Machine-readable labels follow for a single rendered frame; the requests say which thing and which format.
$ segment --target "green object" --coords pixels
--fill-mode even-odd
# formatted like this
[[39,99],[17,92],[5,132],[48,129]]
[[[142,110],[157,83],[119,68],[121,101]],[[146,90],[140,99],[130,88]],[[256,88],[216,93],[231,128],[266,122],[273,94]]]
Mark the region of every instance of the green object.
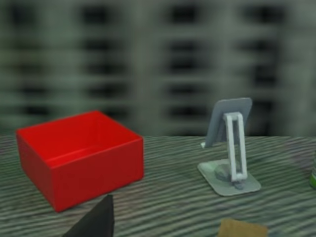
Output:
[[316,152],[314,155],[313,169],[310,177],[310,185],[312,188],[316,189]]

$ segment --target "wooden table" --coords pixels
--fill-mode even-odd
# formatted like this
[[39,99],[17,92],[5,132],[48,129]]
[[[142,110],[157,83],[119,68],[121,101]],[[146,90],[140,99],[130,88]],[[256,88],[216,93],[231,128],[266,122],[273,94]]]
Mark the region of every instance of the wooden table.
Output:
[[[197,170],[226,158],[226,144],[202,149],[202,141],[145,138],[145,178],[112,193],[115,237],[215,237],[223,218],[266,225],[269,236],[316,237],[316,190],[308,184],[316,139],[247,138],[248,170],[262,189],[234,197],[215,194]],[[0,138],[1,237],[60,237],[102,197],[55,213],[22,172],[14,138]]]

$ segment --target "blurred building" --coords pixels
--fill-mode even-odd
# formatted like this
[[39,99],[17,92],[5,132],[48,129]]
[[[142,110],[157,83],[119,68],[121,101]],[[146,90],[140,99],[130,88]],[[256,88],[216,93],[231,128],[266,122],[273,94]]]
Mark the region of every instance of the blurred building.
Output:
[[249,135],[316,135],[316,2],[2,0],[0,133],[101,110],[142,135],[205,135],[252,97]]

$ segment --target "open red box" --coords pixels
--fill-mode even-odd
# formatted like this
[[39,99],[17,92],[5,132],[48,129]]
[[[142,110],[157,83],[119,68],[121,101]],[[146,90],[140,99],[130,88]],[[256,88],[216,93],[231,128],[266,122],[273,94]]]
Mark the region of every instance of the open red box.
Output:
[[60,212],[142,179],[144,141],[99,111],[16,131],[21,166]]

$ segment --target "square gray base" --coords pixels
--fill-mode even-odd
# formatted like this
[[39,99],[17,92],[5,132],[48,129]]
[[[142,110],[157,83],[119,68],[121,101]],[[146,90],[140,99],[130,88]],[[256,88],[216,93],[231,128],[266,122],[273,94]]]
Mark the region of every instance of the square gray base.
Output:
[[236,189],[229,182],[224,182],[216,178],[215,168],[220,164],[229,164],[228,159],[221,159],[200,163],[197,168],[202,176],[207,180],[214,191],[221,196],[233,196],[255,192],[261,189],[261,184],[248,172],[248,178],[244,182],[242,190]]

